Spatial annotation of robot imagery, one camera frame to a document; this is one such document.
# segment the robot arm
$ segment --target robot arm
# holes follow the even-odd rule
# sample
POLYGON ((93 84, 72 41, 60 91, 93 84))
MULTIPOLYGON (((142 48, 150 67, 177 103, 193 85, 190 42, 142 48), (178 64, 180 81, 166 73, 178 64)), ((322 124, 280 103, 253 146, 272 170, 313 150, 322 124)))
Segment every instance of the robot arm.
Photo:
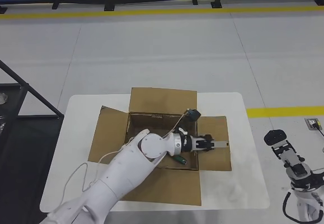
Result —
POLYGON ((264 138, 265 143, 284 163, 286 174, 291 180, 292 188, 284 199, 283 213, 296 223, 324 223, 324 172, 313 173, 286 138, 283 130, 271 130, 264 138), (297 197, 299 220, 286 213, 287 201, 292 193, 297 197))
POLYGON ((102 224, 111 208, 140 185, 166 154, 174 156, 181 152, 226 147, 228 142, 216 142, 210 134, 193 137, 178 127, 183 118, 195 122, 199 117, 200 113, 197 110, 187 110, 164 137, 150 133, 147 129, 141 131, 122 146, 105 172, 88 190, 79 198, 65 202, 50 212, 41 224, 102 224))
POLYGON ((154 142, 155 147, 147 145, 141 148, 143 140, 151 141, 153 145, 152 136, 154 134, 146 129, 123 145, 89 190, 49 213, 41 224, 76 223, 81 219, 82 223, 104 223, 110 209, 141 184, 166 155, 168 144, 154 142))

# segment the wall outlet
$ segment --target wall outlet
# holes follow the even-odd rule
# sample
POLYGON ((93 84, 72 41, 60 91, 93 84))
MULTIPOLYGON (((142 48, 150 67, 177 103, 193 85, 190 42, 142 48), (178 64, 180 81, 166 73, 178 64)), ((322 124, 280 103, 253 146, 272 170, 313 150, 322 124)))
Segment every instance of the wall outlet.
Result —
POLYGON ((316 124, 316 123, 318 123, 318 126, 320 126, 320 130, 322 130, 321 123, 318 121, 317 118, 305 118, 305 122, 309 130, 317 130, 317 128, 314 128, 312 126, 312 124, 316 124))

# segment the brown cardboard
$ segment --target brown cardboard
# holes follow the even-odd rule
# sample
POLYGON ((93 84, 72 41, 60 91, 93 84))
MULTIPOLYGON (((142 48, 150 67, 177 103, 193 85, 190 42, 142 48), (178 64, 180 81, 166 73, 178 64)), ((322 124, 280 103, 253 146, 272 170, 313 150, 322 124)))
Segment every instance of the brown cardboard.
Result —
MULTIPOLYGON (((168 115, 177 119, 187 108, 197 109, 196 101, 196 91, 132 88, 129 114, 106 107, 101 109, 88 160, 97 162, 101 156, 120 149, 123 143, 141 131, 136 128, 134 133, 128 132, 131 125, 129 117, 132 114, 153 114, 151 116, 155 117, 168 115)), ((151 124, 156 122, 155 125, 157 125, 159 121, 149 120, 149 122, 151 124)), ((175 124, 173 119, 163 122, 170 123, 171 126, 175 124)), ((167 132, 165 127, 159 129, 156 126, 153 131, 160 135, 167 132)), ((211 134, 216 141, 228 141, 227 122, 224 116, 199 118, 196 132, 211 134)), ((107 157, 102 163, 108 164, 114 156, 107 157)), ((229 147, 209 152, 198 152, 198 154, 184 153, 182 156, 188 162, 192 162, 193 158, 196 158, 199 170, 231 170, 229 147)), ((123 200, 200 206, 199 171, 179 170, 185 168, 182 164, 166 157, 158 168, 123 200)))
POLYGON ((196 109, 196 91, 166 88, 132 88, 129 112, 183 114, 196 109))
MULTIPOLYGON (((95 135, 88 160, 98 162, 100 158, 117 151, 124 144, 128 114, 103 106, 98 116, 95 135)), ((115 155, 106 156, 102 163, 108 164, 115 155)))

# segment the green object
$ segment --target green object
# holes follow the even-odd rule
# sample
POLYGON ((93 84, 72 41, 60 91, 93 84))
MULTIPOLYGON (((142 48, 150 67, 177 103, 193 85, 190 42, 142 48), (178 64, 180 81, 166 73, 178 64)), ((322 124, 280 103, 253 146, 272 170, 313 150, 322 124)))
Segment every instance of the green object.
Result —
POLYGON ((185 158, 183 158, 183 157, 181 157, 179 155, 178 156, 172 156, 172 158, 175 161, 177 161, 177 162, 179 162, 180 164, 183 164, 183 165, 186 165, 188 163, 188 161, 185 158))

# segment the cable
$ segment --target cable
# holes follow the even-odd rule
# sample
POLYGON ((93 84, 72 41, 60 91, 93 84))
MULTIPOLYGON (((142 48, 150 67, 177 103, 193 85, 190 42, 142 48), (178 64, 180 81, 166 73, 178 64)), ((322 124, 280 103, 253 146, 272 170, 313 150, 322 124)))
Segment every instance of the cable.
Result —
POLYGON ((308 221, 308 222, 303 222, 303 221, 297 220, 297 219, 295 219, 295 218, 289 216, 289 215, 286 213, 286 205, 287 205, 287 201, 288 201, 289 198, 290 198, 290 195, 291 195, 291 189, 288 190, 288 192, 287 192, 287 194, 286 194, 286 196, 285 196, 285 199, 284 199, 284 203, 283 203, 283 213, 284 213, 284 215, 285 215, 288 219, 290 219, 290 220, 292 220, 292 221, 294 221, 294 222, 296 222, 296 223, 300 223, 300 224, 315 224, 315 223, 319 223, 319 222, 322 220, 322 218, 323 218, 323 203, 322 203, 322 201, 318 202, 318 203, 320 204, 321 207, 320 207, 320 212, 319 212, 319 214, 318 214, 318 218, 317 218, 316 220, 308 221))
POLYGON ((322 131, 320 130, 320 125, 316 122, 314 124, 312 124, 312 127, 316 128, 321 134, 322 136, 324 137, 324 134, 322 133, 322 131))
POLYGON ((103 158, 105 158, 106 156, 109 156, 110 154, 113 154, 113 153, 118 153, 118 152, 120 152, 122 150, 122 148, 121 149, 119 149, 118 151, 114 151, 114 152, 109 152, 109 153, 107 153, 106 155, 104 155, 104 156, 102 156, 101 158, 100 158, 100 160, 98 161, 98 164, 97 164, 97 167, 96 167, 96 174, 95 174, 95 179, 90 183, 90 186, 91 186, 91 184, 92 183, 95 183, 96 182, 96 180, 97 180, 97 177, 98 177, 98 167, 99 167, 99 165, 100 165, 100 163, 101 163, 101 161, 103 160, 103 158))
POLYGON ((182 114, 179 118, 179 120, 177 121, 177 123, 175 123, 174 127, 167 133, 163 136, 163 138, 167 137, 172 131, 174 131, 175 127, 179 124, 179 122, 181 121, 181 119, 186 115, 187 111, 184 112, 184 114, 182 114))
POLYGON ((312 172, 315 172, 315 171, 318 171, 318 170, 323 170, 323 169, 324 169, 324 167, 318 168, 318 169, 312 170, 312 172))
POLYGON ((62 203, 63 203, 63 199, 64 199, 64 197, 65 197, 65 191, 66 191, 66 187, 67 187, 68 182, 70 181, 70 179, 72 178, 72 176, 75 174, 75 172, 76 172, 79 168, 81 168, 81 166, 83 166, 83 165, 86 165, 86 171, 84 172, 83 185, 82 185, 82 191, 83 191, 83 188, 84 188, 84 182, 85 182, 85 180, 86 180, 86 174, 87 174, 87 169, 88 169, 88 164, 87 164, 86 162, 80 164, 80 165, 79 165, 79 166, 74 170, 74 172, 69 176, 68 180, 67 180, 66 183, 65 183, 65 186, 63 187, 62 198, 61 198, 61 201, 60 201, 59 205, 57 206, 57 208, 60 207, 60 206, 62 205, 62 203))
POLYGON ((320 130, 320 128, 317 128, 317 130, 323 135, 324 137, 324 134, 322 133, 322 131, 320 130))

